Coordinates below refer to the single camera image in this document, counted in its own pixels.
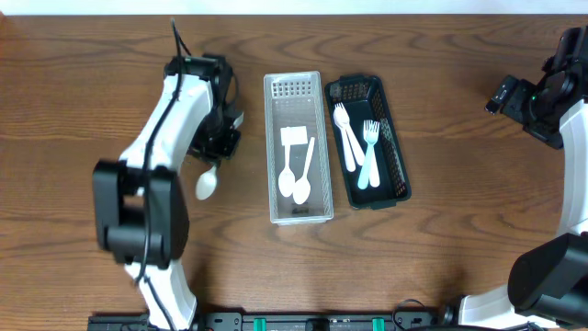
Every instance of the black plastic bin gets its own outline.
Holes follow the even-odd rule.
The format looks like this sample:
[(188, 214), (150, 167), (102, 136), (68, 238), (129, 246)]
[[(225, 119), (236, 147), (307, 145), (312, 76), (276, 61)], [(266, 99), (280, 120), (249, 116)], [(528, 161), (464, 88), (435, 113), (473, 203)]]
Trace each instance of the black plastic bin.
[[(382, 83), (376, 76), (351, 75), (342, 76), (339, 80), (329, 83), (324, 88), (331, 123), (333, 124), (334, 140), (339, 153), (339, 161), (343, 170), (345, 188), (349, 204), (355, 208), (381, 209), (393, 207), (399, 201), (411, 197), (406, 168), (402, 161), (401, 149), (390, 116), (390, 109), (384, 94)], [(348, 172), (343, 155), (341, 132), (334, 123), (334, 106), (342, 102), (349, 114), (351, 129), (356, 135), (364, 152), (367, 143), (363, 140), (364, 120), (377, 120), (380, 123), (378, 143), (374, 145), (374, 153), (378, 161), (380, 184), (377, 188), (357, 187), (361, 167), (355, 172)]]

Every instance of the light blue fork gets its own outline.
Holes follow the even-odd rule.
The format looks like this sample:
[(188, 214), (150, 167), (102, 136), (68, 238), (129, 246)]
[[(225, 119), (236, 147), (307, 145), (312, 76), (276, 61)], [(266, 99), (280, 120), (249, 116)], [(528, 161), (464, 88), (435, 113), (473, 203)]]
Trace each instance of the light blue fork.
[(359, 180), (357, 181), (359, 189), (366, 189), (368, 187), (369, 173), (371, 172), (372, 161), (374, 159), (374, 145), (378, 142), (378, 136), (379, 122), (374, 120), (364, 121), (364, 140), (367, 143), (367, 150), (364, 165), (361, 167)]

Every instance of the white wall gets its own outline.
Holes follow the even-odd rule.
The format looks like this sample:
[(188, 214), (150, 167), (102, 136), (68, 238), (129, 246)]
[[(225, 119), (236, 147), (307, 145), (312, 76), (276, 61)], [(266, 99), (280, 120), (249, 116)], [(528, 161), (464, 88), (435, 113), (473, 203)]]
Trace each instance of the white wall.
[(587, 14), (586, 0), (0, 0), (5, 15)]

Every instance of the spoon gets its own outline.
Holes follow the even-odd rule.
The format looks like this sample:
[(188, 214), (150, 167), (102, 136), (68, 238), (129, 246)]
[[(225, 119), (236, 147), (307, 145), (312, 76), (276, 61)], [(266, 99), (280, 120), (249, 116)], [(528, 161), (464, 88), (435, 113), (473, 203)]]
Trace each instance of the spoon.
[(282, 193), (285, 198), (287, 198), (292, 195), (296, 178), (294, 177), (292, 170), (290, 170), (289, 143), (286, 143), (284, 148), (286, 148), (286, 165), (284, 165), (284, 170), (282, 170), (282, 172), (279, 174), (279, 177), (277, 178), (277, 186), (279, 187), (279, 192)]
[(312, 151), (314, 150), (314, 137), (311, 137), (309, 150), (306, 152), (306, 163), (304, 164), (304, 173), (302, 177), (294, 184), (294, 202), (297, 204), (304, 203), (311, 194), (311, 183), (308, 180), (309, 167), (311, 166)]
[(217, 187), (217, 167), (213, 165), (212, 168), (200, 175), (196, 183), (196, 198), (198, 200), (207, 199), (212, 195), (214, 189)]

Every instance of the table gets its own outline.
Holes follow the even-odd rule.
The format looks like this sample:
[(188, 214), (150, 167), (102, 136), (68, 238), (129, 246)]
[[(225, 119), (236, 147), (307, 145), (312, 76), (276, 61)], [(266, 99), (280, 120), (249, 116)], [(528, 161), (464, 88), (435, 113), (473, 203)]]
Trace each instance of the table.
[[(0, 18), (1, 330), (81, 330), (94, 312), (140, 312), (98, 249), (91, 174), (137, 136), (174, 55), (169, 17)], [(243, 139), (217, 192), (187, 195), (183, 255), (207, 309), (390, 311), (438, 305), (508, 279), (560, 217), (563, 151), (483, 110), (506, 74), (536, 82), (569, 16), (177, 17), (193, 53), (224, 54), (241, 82)], [(269, 221), (263, 77), (377, 74), (413, 188), (353, 210), (327, 119), (334, 219)], [(206, 167), (191, 161), (191, 192)]]

